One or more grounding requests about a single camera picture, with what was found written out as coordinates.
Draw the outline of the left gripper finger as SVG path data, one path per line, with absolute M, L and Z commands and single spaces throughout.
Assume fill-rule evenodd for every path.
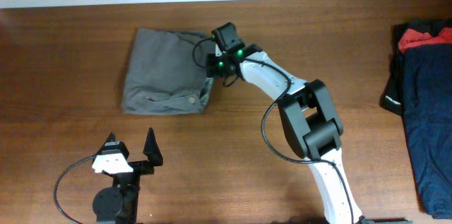
M 143 147 L 143 154 L 147 157 L 148 161 L 152 166 L 162 166 L 163 165 L 163 156 L 158 147 L 155 132 L 153 128 L 149 128 L 145 145 Z
M 129 151 L 122 141 L 117 141 L 114 133 L 110 133 L 106 141 L 102 144 L 96 155 L 108 155 L 121 153 L 125 159 L 129 157 Z

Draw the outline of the grey shorts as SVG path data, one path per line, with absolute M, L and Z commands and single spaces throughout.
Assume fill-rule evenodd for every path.
M 213 79 L 202 65 L 215 52 L 200 31 L 139 28 L 124 80 L 125 114 L 199 114 L 206 108 Z

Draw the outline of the navy blue t-shirt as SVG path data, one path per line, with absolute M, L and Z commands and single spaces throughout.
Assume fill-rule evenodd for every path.
M 425 212 L 451 218 L 451 45 L 405 53 L 404 125 L 417 193 Z

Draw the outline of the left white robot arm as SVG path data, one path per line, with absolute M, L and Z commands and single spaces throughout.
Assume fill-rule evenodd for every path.
M 112 185 L 100 190 L 93 199 L 97 223 L 137 222 L 141 177 L 152 175 L 156 167 L 163 165 L 153 129 L 148 130 L 143 154 L 145 160 L 129 162 L 125 143 L 117 141 L 113 133 L 96 152 L 92 169 L 112 178 Z

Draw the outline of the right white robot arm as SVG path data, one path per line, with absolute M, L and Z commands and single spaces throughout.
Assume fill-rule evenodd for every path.
M 290 158 L 274 147 L 271 151 L 288 162 L 309 166 L 328 223 L 364 223 L 343 167 L 343 124 L 324 82 L 293 76 L 258 45 L 246 45 L 233 23 L 211 34 L 215 53 L 206 59 L 208 76 L 240 78 L 270 97 L 265 115 L 278 109 L 285 139 L 296 156 Z

